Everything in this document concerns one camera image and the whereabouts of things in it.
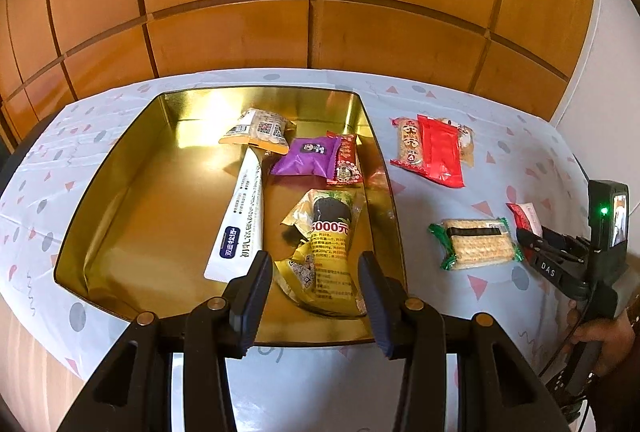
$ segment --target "camera screen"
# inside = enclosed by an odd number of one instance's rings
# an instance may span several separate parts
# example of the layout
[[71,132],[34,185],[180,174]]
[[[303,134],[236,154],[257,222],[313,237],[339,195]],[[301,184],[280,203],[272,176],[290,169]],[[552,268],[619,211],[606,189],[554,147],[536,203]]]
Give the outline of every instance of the camera screen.
[[613,230],[611,232],[611,246],[626,240],[626,195],[613,197]]

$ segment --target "white tablecloth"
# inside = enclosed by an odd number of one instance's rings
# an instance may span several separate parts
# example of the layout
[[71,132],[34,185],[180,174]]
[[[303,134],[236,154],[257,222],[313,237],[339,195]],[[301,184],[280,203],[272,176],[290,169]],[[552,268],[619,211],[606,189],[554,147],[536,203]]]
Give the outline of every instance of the white tablecloth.
[[[506,217],[506,202],[533,202],[544,225],[588,235],[586,180],[560,134],[542,119],[456,90],[370,74],[241,69],[155,79],[68,105],[34,144],[0,198],[0,292],[21,323],[60,362],[87,379],[126,322],[53,282],[70,219],[118,137],[156,95],[219,84],[295,84],[354,91],[385,160],[396,157],[391,118],[423,113],[474,131],[475,166],[465,188],[448,189],[388,166],[410,293],[439,311],[492,314],[539,369],[564,328],[564,297],[518,263],[466,271],[439,268],[443,252],[427,227],[444,218]],[[455,422],[454,361],[449,358]],[[174,366],[180,371],[180,361]],[[228,362],[240,431],[388,431],[402,362],[375,345],[325,349],[252,348]]]

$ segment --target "blue logo label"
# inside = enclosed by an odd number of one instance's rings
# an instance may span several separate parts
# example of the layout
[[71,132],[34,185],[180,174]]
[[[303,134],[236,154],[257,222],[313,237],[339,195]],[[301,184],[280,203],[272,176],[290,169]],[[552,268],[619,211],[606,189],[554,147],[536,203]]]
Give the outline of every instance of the blue logo label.
[[222,244],[220,244],[220,256],[222,258],[234,258],[236,256],[239,237],[240,228],[235,226],[226,227],[225,238],[222,239]]

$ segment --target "metal screw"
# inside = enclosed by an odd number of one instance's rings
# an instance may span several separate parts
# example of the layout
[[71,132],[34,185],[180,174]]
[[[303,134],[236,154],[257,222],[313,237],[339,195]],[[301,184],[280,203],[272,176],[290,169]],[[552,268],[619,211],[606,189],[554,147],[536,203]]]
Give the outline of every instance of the metal screw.
[[151,322],[154,321],[154,314],[145,311],[144,313],[140,313],[138,318],[136,318],[136,322],[139,326],[148,326]]
[[226,300],[222,297],[213,297],[207,301],[207,307],[212,311],[220,311],[226,306]]
[[410,311],[420,311],[424,307],[424,302],[419,298],[407,298],[404,301],[404,307]]
[[476,322],[482,327],[491,327],[494,325],[494,317],[487,313],[478,313],[476,315]]

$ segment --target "cable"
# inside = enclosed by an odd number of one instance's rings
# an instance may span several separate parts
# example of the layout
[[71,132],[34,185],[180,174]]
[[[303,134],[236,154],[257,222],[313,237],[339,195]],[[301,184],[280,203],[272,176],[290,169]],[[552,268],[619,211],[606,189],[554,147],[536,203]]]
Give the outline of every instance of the cable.
[[549,367],[551,367],[551,365],[553,365],[553,363],[556,361],[556,359],[558,358],[558,356],[562,352],[562,349],[564,349],[564,346],[566,344],[568,344],[569,341],[571,340],[571,337],[574,336],[575,330],[582,324],[582,322],[584,320],[584,316],[587,313],[587,311],[589,310],[589,307],[591,306],[591,302],[593,302],[594,293],[595,293],[595,289],[592,288],[591,289],[591,294],[589,295],[589,300],[587,302],[587,305],[584,308],[584,311],[580,315],[580,318],[578,319],[577,322],[575,322],[575,325],[571,328],[571,331],[569,331],[569,334],[566,335],[566,338],[562,341],[560,346],[556,349],[556,352],[554,352],[554,354],[551,355],[551,358],[549,359],[549,361],[546,362],[546,365],[542,368],[542,370],[538,374],[539,378],[542,378],[542,376],[544,376],[544,373],[549,369]]
[[588,415],[589,415],[589,401],[587,401],[587,406],[584,408],[584,416],[582,416],[582,422],[580,423],[580,428],[578,428],[578,432],[582,432],[582,427],[584,427],[584,423],[587,421]]

